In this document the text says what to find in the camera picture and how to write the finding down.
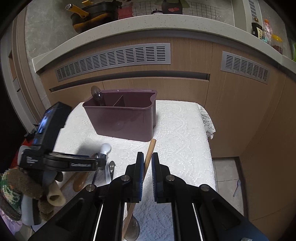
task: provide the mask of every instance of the yellow pan handle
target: yellow pan handle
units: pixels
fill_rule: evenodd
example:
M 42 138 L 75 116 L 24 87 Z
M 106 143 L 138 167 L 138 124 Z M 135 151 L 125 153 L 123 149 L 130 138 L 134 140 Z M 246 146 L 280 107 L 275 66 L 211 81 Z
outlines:
M 86 0 L 86 1 L 83 1 L 82 4 L 83 4 L 84 6 L 89 6 L 89 5 L 94 4 L 94 2 L 91 2 L 90 0 Z
M 65 10 L 68 10 L 68 11 L 74 12 L 74 13 L 77 13 L 77 14 L 79 14 L 79 16 L 81 18 L 86 18 L 89 15 L 88 12 L 83 11 L 81 8 L 79 8 L 79 7 L 77 7 L 77 6 L 73 5 L 73 4 L 68 4 L 65 7 Z

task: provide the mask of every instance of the bottle cap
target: bottle cap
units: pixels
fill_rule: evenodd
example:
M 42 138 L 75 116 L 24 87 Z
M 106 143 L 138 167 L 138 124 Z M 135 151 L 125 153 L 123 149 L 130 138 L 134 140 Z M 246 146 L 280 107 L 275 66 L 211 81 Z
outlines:
M 275 35 L 275 34 L 272 34 L 271 37 L 272 37 L 274 40 L 278 41 L 278 42 L 282 42 L 282 41 L 283 41 L 279 36 L 277 36 L 277 35 Z

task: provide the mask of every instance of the frying pan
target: frying pan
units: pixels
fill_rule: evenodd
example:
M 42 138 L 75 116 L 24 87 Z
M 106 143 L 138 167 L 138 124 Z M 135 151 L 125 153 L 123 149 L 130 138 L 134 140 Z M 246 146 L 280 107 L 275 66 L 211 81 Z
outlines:
M 65 9 L 74 12 L 71 15 L 72 25 L 80 34 L 99 25 L 118 20 L 118 8 L 121 5 L 121 2 L 113 0 L 113 2 L 91 4 L 82 9 L 68 4 Z

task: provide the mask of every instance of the beige tube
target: beige tube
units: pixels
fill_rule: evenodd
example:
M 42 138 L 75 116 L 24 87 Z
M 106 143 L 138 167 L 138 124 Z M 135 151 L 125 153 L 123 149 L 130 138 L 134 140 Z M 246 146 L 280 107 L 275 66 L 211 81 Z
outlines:
M 66 199 L 56 181 L 53 181 L 52 184 L 48 186 L 48 194 L 46 195 L 46 198 L 51 205 L 56 207 L 63 206 L 66 203 Z

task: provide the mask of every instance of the white countertop edge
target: white countertop edge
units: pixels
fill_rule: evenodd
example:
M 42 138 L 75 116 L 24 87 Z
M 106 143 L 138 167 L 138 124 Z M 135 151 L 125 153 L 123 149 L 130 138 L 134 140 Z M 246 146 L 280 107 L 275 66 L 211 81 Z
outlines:
M 256 49 L 296 73 L 294 61 L 282 56 L 262 40 L 239 28 L 208 18 L 177 14 L 144 15 L 121 19 L 92 28 L 71 38 L 54 50 L 33 58 L 35 72 L 56 58 L 90 42 L 129 32 L 157 29 L 197 31 L 228 38 Z

